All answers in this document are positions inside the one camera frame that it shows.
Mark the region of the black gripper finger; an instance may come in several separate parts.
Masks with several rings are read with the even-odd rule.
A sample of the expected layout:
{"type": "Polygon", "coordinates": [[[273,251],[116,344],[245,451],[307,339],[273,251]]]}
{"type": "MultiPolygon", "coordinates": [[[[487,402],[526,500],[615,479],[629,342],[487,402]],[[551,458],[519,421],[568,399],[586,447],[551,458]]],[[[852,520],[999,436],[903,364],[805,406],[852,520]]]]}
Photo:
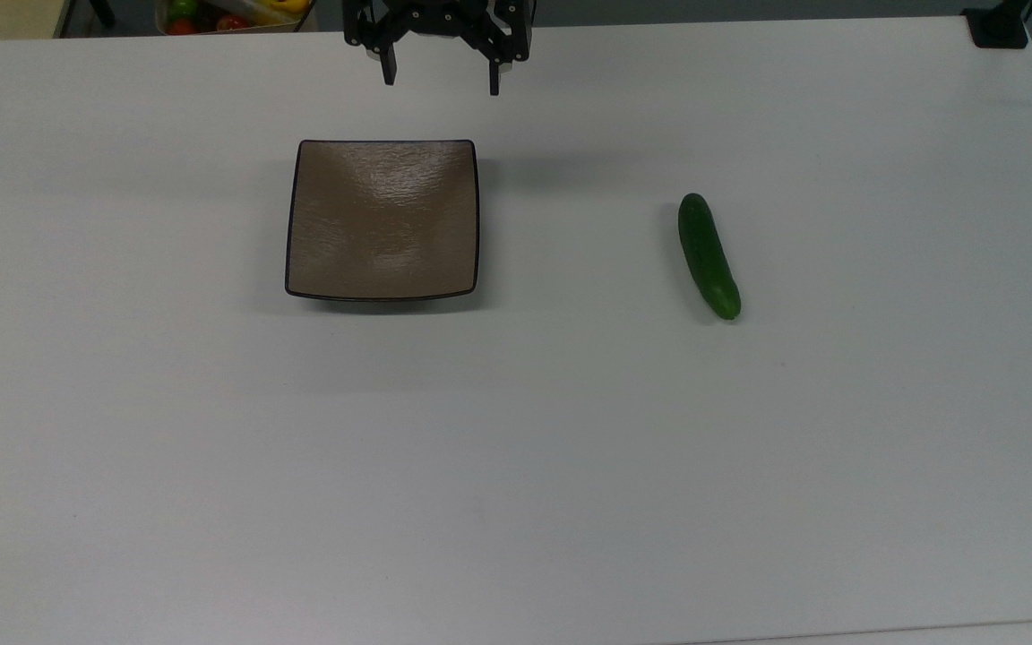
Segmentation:
{"type": "Polygon", "coordinates": [[[398,65],[394,45],[409,32],[412,13],[402,7],[385,7],[381,17],[373,7],[344,7],[343,34],[353,47],[364,49],[380,63],[385,85],[396,82],[398,65]]]}
{"type": "Polygon", "coordinates": [[[501,74],[531,56],[534,4],[466,4],[466,41],[490,65],[490,94],[499,95],[501,74]]]}

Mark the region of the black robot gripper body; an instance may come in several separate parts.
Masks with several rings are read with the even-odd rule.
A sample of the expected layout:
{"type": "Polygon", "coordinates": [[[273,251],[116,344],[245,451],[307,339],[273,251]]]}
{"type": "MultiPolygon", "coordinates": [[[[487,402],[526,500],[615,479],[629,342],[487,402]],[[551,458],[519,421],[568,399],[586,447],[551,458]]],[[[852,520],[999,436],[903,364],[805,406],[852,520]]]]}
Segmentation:
{"type": "Polygon", "coordinates": [[[511,36],[493,13],[495,1],[370,1],[364,10],[364,40],[407,33],[488,40],[511,36]]]}

